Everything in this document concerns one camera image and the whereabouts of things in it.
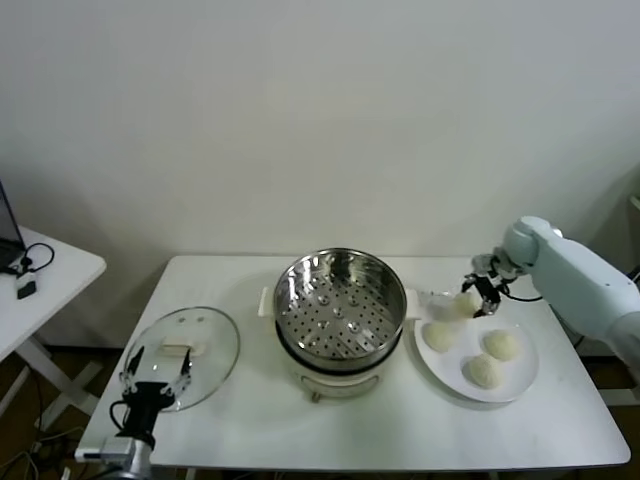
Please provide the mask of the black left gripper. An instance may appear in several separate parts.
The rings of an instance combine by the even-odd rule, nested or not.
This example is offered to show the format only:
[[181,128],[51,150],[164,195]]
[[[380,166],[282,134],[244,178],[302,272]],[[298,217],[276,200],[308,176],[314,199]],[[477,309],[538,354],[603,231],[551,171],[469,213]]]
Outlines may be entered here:
[[139,347],[134,354],[130,351],[124,370],[121,372],[122,400],[128,407],[123,423],[124,436],[150,436],[159,413],[173,404],[191,384],[191,349],[186,350],[179,375],[171,382],[137,382],[134,377],[144,355],[145,347]]

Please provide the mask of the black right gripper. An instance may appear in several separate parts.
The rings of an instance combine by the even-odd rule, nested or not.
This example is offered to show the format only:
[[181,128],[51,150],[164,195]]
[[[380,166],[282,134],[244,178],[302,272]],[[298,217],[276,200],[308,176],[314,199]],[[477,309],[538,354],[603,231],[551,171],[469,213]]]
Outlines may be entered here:
[[501,297],[510,300],[516,297],[511,293],[513,284],[523,271],[513,266],[474,265],[473,273],[464,276],[461,292],[474,297],[474,318],[494,315],[500,305]]

